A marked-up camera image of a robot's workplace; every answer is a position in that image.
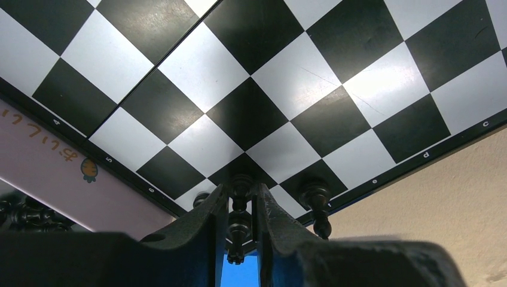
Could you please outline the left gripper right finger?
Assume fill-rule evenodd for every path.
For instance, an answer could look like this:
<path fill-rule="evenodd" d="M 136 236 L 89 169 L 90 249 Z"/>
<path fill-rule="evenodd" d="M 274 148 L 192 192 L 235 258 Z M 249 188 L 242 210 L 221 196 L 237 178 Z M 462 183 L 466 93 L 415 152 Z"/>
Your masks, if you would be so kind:
<path fill-rule="evenodd" d="M 450 254 L 432 242 L 324 240 L 253 191 L 261 286 L 465 286 Z"/>

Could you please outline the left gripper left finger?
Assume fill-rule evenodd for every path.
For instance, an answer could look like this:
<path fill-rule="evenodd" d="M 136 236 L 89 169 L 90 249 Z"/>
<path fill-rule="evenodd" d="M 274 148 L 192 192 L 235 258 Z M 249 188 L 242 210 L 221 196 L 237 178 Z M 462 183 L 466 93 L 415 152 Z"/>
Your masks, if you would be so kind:
<path fill-rule="evenodd" d="M 1 234 L 2 286 L 219 286 L 228 196 L 137 241 L 124 233 Z"/>

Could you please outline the black chess rook corner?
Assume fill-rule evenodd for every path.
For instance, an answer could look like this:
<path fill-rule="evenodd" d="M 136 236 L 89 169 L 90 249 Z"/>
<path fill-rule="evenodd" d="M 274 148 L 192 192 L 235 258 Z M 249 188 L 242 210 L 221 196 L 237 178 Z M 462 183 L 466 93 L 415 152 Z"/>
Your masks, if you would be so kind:
<path fill-rule="evenodd" d="M 246 211 L 230 213 L 227 231 L 231 240 L 231 248 L 228 249 L 227 255 L 230 264 L 240 265 L 244 262 L 243 243 L 251 235 L 251 223 L 251 215 Z"/>

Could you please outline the black chess pawn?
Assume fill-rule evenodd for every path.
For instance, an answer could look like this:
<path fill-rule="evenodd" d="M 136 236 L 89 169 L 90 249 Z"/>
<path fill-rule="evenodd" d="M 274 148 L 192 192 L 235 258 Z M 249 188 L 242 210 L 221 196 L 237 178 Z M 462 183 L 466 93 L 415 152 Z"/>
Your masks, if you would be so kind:
<path fill-rule="evenodd" d="M 193 200 L 193 208 L 201 205 L 209 197 L 209 195 L 210 193 L 207 192 L 198 193 Z"/>
<path fill-rule="evenodd" d="M 229 197 L 233 201 L 233 211 L 245 212 L 247 204 L 251 199 L 254 180 L 246 174 L 237 174 L 232 177 Z"/>

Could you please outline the black chess piece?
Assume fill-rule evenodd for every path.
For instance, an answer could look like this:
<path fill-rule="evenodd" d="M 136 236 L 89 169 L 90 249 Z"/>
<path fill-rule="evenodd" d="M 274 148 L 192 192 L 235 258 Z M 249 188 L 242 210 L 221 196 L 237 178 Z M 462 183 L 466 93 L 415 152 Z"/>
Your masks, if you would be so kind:
<path fill-rule="evenodd" d="M 332 227 L 328 216 L 330 190 L 324 181 L 308 181 L 300 188 L 300 203 L 311 210 L 313 231 L 323 240 L 329 240 Z"/>

